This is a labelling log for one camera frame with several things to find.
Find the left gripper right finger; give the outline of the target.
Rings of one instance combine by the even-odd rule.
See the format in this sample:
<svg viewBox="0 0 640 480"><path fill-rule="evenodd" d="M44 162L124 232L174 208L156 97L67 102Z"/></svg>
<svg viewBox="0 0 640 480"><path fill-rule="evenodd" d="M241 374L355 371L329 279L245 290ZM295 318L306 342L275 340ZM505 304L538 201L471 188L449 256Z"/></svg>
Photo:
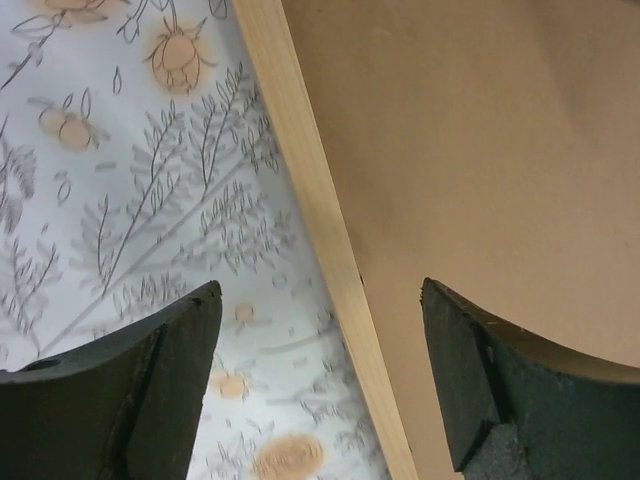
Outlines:
<svg viewBox="0 0 640 480"><path fill-rule="evenodd" d="M639 370L493 315L443 283L421 290L453 468L467 479L636 479Z"/></svg>

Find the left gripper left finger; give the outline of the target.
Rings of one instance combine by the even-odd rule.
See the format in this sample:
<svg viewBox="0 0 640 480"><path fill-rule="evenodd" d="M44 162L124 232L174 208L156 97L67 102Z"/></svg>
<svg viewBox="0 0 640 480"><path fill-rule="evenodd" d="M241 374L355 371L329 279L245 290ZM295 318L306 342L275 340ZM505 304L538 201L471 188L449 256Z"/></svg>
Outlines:
<svg viewBox="0 0 640 480"><path fill-rule="evenodd" d="M186 478L221 319L210 281L97 340L2 371L2 478Z"/></svg>

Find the wooden picture frame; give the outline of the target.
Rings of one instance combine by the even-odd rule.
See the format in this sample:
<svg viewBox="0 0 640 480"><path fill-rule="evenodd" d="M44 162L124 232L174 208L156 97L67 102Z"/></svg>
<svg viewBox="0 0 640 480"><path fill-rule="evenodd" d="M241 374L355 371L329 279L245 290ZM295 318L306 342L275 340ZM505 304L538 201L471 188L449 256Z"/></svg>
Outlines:
<svg viewBox="0 0 640 480"><path fill-rule="evenodd" d="M431 277L639 363L635 1L238 1L396 479L451 479Z"/></svg>

